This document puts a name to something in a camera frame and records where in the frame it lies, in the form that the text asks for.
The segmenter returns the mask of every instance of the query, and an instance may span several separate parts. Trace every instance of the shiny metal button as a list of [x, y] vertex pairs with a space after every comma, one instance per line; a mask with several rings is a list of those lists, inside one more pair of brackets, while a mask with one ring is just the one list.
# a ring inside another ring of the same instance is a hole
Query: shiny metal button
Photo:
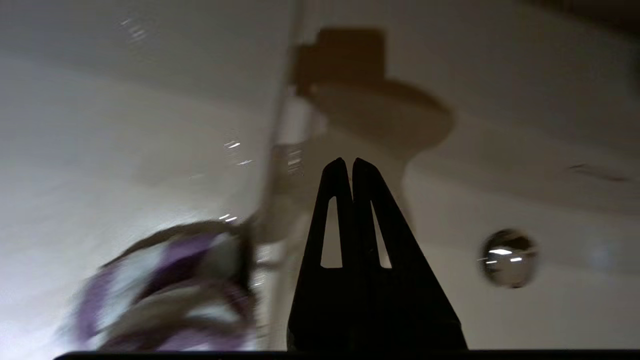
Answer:
[[492, 283], [521, 288], [532, 279], [537, 253], [535, 244], [525, 234], [505, 229], [485, 241], [479, 262]]

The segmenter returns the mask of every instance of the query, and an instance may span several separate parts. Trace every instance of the fabric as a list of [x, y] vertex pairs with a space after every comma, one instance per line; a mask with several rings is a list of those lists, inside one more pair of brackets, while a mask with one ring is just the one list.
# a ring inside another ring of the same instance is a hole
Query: fabric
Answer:
[[239, 240], [174, 236], [101, 268], [65, 334], [77, 350], [254, 350], [253, 299], [233, 283]]

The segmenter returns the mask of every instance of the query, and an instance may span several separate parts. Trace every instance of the purple cloth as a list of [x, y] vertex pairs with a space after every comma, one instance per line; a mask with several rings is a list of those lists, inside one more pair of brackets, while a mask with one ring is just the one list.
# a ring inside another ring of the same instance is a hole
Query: purple cloth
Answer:
[[241, 262], [238, 241], [227, 233], [174, 236], [101, 268], [69, 321], [74, 347], [253, 350], [253, 299], [230, 280]]

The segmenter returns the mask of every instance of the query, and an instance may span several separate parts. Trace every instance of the white wall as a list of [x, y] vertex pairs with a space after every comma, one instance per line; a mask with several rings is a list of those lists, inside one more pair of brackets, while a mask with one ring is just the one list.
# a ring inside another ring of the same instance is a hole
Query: white wall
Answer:
[[[450, 137], [409, 162], [392, 191], [470, 348], [637, 347], [637, 43], [520, 1], [305, 4], [307, 42], [323, 27], [382, 29], [389, 77], [453, 109]], [[368, 146], [347, 163], [394, 168]], [[635, 180], [566, 170], [577, 163]], [[522, 289], [492, 286], [476, 262], [483, 240], [507, 227], [540, 247]]]
[[257, 211], [291, 6], [0, 4], [0, 357], [66, 350], [69, 296], [135, 241]]

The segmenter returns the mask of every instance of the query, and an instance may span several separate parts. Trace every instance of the wall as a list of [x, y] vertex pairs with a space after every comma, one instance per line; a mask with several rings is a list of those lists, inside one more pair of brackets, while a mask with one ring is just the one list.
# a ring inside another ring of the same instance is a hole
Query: wall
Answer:
[[[339, 138], [350, 146], [341, 148], [347, 163], [360, 156], [385, 177], [402, 177], [392, 191], [405, 199], [469, 346], [636, 347], [637, 44], [518, 1], [305, 5], [305, 41], [324, 27], [382, 29], [389, 78], [454, 112], [450, 137], [405, 167], [389, 165], [376, 144]], [[327, 152], [307, 161], [309, 172], [335, 155]], [[567, 171], [576, 163], [630, 181]], [[492, 286], [476, 262], [482, 241], [506, 227], [540, 246], [539, 272], [519, 290]]]
[[69, 296], [135, 241], [257, 211], [291, 6], [0, 4], [0, 357], [68, 350]]

